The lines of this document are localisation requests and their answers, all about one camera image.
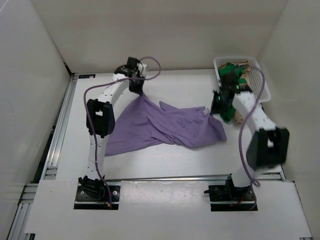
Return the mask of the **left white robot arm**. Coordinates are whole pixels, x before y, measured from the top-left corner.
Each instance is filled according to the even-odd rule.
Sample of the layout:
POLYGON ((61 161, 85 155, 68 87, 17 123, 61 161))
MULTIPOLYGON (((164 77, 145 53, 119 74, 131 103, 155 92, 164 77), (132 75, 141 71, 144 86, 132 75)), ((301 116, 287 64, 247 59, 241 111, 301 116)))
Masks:
POLYGON ((139 59, 129 57, 126 64, 114 71, 111 82, 104 85, 105 89, 97 98, 86 99, 84 94, 90 148, 85 175, 78 180, 93 200, 100 200, 105 194, 102 171, 107 141, 116 123, 114 106, 126 89, 142 95, 146 68, 139 59))

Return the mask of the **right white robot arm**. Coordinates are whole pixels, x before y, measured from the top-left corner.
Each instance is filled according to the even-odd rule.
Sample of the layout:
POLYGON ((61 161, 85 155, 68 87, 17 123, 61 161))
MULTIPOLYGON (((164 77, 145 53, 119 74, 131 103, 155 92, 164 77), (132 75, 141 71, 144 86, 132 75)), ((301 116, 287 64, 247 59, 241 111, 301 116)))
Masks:
POLYGON ((242 167, 230 175, 232 183, 224 193, 230 200, 238 199, 243 188, 258 185, 257 177, 267 169, 282 165, 287 160, 290 133, 278 127, 258 104, 259 99, 248 86, 239 84, 235 73, 230 72, 220 80, 220 87, 213 93, 211 114, 225 114, 230 108, 244 118, 242 127, 248 127, 251 140, 243 152, 242 133, 238 137, 238 149, 242 167))

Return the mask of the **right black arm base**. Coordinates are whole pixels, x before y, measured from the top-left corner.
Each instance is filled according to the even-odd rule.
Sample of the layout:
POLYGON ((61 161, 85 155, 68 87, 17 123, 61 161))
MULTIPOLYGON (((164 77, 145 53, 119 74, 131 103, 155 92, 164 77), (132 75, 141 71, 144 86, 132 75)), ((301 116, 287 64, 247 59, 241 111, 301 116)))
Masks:
POLYGON ((224 185, 209 185, 203 192, 209 196, 212 212, 252 212, 258 211, 257 198, 252 184, 235 187, 230 176, 224 185))

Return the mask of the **green t shirt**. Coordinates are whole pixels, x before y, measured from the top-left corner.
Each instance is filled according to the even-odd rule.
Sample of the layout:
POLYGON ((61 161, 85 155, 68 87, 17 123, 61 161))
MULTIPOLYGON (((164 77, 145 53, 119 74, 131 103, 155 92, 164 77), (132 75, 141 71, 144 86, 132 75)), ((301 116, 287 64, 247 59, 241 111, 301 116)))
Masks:
POLYGON ((236 123, 242 122, 241 116, 236 116, 236 110, 232 105, 232 100, 236 89, 236 85, 244 87, 249 85, 247 77, 247 65, 240 65, 235 62, 227 62, 218 68, 220 77, 222 94, 226 98, 227 111, 220 114, 224 122, 229 123, 234 120, 236 123))

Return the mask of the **purple t shirt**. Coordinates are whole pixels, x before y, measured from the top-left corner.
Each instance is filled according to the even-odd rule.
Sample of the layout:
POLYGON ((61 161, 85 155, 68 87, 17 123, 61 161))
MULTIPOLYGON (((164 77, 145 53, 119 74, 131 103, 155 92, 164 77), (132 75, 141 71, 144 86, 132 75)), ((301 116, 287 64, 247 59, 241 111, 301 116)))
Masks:
POLYGON ((226 141, 223 124, 206 107, 176 108, 162 101, 155 104, 142 95, 117 118, 104 155, 111 157, 160 144, 198 149, 226 141))

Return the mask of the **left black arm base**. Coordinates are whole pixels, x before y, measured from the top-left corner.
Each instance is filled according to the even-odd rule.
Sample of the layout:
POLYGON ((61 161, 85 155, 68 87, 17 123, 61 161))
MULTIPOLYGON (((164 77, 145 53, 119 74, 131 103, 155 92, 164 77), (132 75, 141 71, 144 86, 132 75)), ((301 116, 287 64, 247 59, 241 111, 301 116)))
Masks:
POLYGON ((73 208, 75 210, 118 210, 121 186, 116 184, 108 187, 100 179, 79 177, 73 208))

